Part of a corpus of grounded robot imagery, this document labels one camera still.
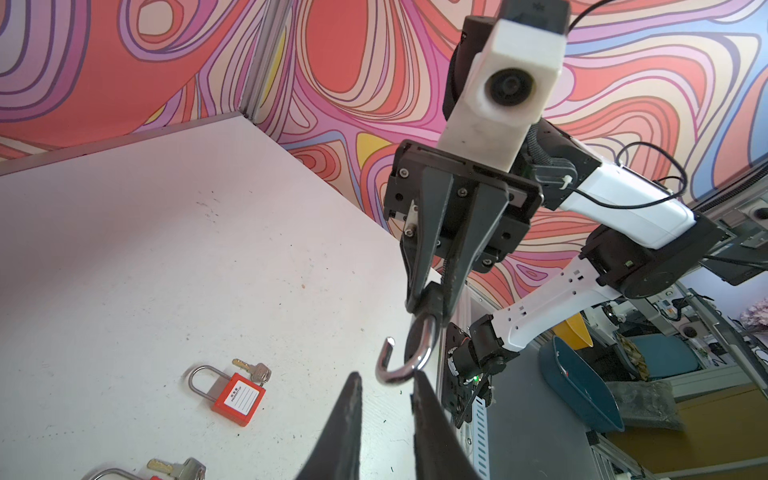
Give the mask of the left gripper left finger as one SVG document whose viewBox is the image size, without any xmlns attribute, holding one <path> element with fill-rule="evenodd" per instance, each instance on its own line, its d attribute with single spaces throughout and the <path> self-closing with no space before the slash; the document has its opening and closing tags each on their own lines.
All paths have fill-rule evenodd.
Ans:
<svg viewBox="0 0 768 480">
<path fill-rule="evenodd" d="M 360 475 L 362 378 L 352 372 L 303 468 L 299 479 L 357 480 Z"/>
</svg>

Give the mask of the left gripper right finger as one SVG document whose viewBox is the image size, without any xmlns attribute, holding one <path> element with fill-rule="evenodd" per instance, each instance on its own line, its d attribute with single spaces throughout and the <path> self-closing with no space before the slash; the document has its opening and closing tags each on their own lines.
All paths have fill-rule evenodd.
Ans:
<svg viewBox="0 0 768 480">
<path fill-rule="evenodd" d="M 427 376 L 413 377 L 411 409 L 414 418 L 415 475 L 418 480 L 479 479 Z"/>
</svg>

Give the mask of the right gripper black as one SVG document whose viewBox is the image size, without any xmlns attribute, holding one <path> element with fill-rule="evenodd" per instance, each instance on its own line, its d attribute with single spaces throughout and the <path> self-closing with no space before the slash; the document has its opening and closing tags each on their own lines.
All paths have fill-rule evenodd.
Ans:
<svg viewBox="0 0 768 480">
<path fill-rule="evenodd" d="M 488 272 L 514 252 L 542 201 L 541 187 L 529 179 L 403 141 L 395 152 L 382 210 L 388 219 L 404 220 L 412 206 L 417 208 L 413 235 L 400 240 L 406 310 L 416 313 L 425 298 L 436 253 L 445 258 L 443 322 L 449 322 L 471 270 Z"/>
</svg>

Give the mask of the red padlock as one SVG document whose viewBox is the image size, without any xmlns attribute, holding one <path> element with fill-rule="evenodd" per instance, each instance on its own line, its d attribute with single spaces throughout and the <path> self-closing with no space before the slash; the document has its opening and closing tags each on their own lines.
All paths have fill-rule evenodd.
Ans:
<svg viewBox="0 0 768 480">
<path fill-rule="evenodd" d="M 193 457 L 189 457 L 182 463 L 168 463 L 159 459 L 151 459 L 146 467 L 154 472 L 151 479 L 202 480 L 207 475 L 207 467 Z M 119 479 L 141 480 L 137 474 L 116 467 L 98 471 L 91 476 L 91 479 L 101 480 L 110 476 Z"/>
<path fill-rule="evenodd" d="M 266 390 L 264 385 L 271 379 L 272 371 L 263 363 L 251 364 L 235 358 L 232 364 L 246 375 L 227 375 L 211 365 L 194 367 L 187 376 L 189 389 L 210 403 L 211 410 L 240 427 L 246 427 L 253 419 Z M 194 380 L 198 373 L 208 371 L 226 381 L 221 392 L 214 396 L 197 388 Z"/>
</svg>

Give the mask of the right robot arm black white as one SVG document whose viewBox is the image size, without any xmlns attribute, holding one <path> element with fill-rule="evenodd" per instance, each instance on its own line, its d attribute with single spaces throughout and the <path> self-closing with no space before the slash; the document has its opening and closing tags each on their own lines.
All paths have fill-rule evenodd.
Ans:
<svg viewBox="0 0 768 480">
<path fill-rule="evenodd" d="M 456 426 L 538 335 L 589 307 L 666 289 L 720 237 L 678 193 L 598 158 L 543 118 L 567 28 L 563 14 L 467 17 L 449 64 L 437 145 L 406 140 L 395 153 L 384 210 L 403 221 L 414 320 L 403 365 L 390 368 L 387 339 L 376 376 L 384 384 L 411 379 L 444 340 L 443 404 Z M 578 213 L 596 229 L 555 278 L 467 331 L 455 328 L 470 273 L 511 254 L 540 208 Z"/>
</svg>

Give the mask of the teal chair outside cell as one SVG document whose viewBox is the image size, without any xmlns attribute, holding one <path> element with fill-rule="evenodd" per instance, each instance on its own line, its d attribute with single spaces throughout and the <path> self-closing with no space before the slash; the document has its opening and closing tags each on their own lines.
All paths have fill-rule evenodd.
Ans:
<svg viewBox="0 0 768 480">
<path fill-rule="evenodd" d="M 587 427 L 598 433 L 625 430 L 607 384 L 565 341 L 554 337 L 540 348 L 538 361 L 549 387 Z"/>
</svg>

